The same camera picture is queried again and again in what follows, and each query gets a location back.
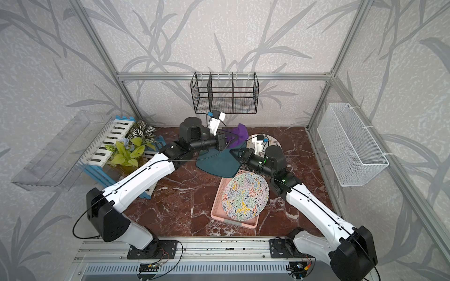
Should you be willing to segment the white plaid round plate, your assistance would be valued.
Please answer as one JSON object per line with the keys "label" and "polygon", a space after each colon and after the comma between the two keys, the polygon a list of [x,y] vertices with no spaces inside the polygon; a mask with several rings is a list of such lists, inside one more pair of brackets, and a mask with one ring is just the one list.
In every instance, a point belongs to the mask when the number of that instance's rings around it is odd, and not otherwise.
{"label": "white plaid round plate", "polygon": [[[258,135],[258,134],[263,134],[263,133],[257,133],[257,134],[254,134],[254,135],[250,136],[250,137],[247,139],[247,142],[246,142],[246,147],[247,147],[247,148],[253,148],[253,149],[254,149],[253,139],[254,139],[254,138],[256,137],[256,135]],[[281,147],[281,144],[279,143],[279,141],[277,141],[274,137],[272,137],[272,136],[270,136],[270,135],[266,135],[266,136],[268,136],[268,138],[269,138],[269,145],[268,145],[268,146],[279,146],[279,147]]]}

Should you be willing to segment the purple cloth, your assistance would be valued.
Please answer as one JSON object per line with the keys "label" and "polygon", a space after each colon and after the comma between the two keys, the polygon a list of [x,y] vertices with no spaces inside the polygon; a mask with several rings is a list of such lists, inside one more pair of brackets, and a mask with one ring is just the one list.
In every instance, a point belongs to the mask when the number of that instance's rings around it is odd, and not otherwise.
{"label": "purple cloth", "polygon": [[241,147],[249,137],[247,127],[241,123],[235,128],[222,129],[221,132],[226,135],[228,149]]}

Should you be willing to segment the teal square plate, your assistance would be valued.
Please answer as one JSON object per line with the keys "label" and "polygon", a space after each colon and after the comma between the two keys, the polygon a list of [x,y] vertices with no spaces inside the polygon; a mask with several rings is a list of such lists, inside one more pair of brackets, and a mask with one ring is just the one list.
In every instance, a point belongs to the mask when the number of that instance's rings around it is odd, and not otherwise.
{"label": "teal square plate", "polygon": [[240,164],[230,153],[230,148],[223,151],[209,149],[200,151],[196,167],[203,172],[222,178],[233,178],[240,169]]}

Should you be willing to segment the colourful patterned round plate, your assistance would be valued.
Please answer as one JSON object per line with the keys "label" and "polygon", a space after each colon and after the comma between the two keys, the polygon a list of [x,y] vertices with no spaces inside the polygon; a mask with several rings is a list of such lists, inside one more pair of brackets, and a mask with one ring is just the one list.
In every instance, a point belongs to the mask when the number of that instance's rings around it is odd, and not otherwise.
{"label": "colourful patterned round plate", "polygon": [[266,207],[269,186],[265,178],[255,173],[241,173],[226,185],[221,204],[225,214],[236,221],[257,217]]}

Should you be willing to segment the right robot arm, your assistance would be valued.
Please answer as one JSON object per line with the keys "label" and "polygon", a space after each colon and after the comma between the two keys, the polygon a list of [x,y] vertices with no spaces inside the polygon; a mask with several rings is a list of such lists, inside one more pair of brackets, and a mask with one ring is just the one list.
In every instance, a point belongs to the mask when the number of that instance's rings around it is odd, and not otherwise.
{"label": "right robot arm", "polygon": [[318,200],[299,178],[288,171],[286,157],[279,146],[269,146],[264,156],[253,149],[230,151],[240,166],[270,179],[270,187],[321,232],[317,237],[306,230],[294,235],[292,243],[302,254],[327,263],[341,281],[366,281],[378,263],[372,233],[356,228]]}

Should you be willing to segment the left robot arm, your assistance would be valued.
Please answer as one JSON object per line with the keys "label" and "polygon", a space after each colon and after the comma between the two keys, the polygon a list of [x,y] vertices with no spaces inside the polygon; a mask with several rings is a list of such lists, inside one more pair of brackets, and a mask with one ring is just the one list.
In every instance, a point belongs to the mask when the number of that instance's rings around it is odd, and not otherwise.
{"label": "left robot arm", "polygon": [[104,190],[93,188],[87,193],[87,219],[104,242],[121,241],[139,250],[157,243],[156,236],[130,220],[125,210],[146,189],[192,161],[196,152],[227,149],[230,139],[219,130],[224,117],[211,117],[207,126],[197,117],[186,118],[179,126],[178,139],[166,144],[145,165]]}

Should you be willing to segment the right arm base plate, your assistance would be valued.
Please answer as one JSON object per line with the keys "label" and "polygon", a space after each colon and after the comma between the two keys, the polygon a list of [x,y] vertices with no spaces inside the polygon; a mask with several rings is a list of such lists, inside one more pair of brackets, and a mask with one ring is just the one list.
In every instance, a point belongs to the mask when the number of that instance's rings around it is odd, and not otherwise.
{"label": "right arm base plate", "polygon": [[270,256],[272,258],[302,258],[292,239],[288,237],[275,237],[269,240]]}

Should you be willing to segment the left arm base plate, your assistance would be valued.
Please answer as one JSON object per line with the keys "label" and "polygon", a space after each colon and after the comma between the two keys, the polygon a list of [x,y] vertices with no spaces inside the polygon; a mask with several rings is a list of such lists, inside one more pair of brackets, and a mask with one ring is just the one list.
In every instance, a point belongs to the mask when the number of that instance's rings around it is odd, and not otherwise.
{"label": "left arm base plate", "polygon": [[178,241],[176,240],[153,240],[144,249],[131,246],[127,259],[174,259]]}

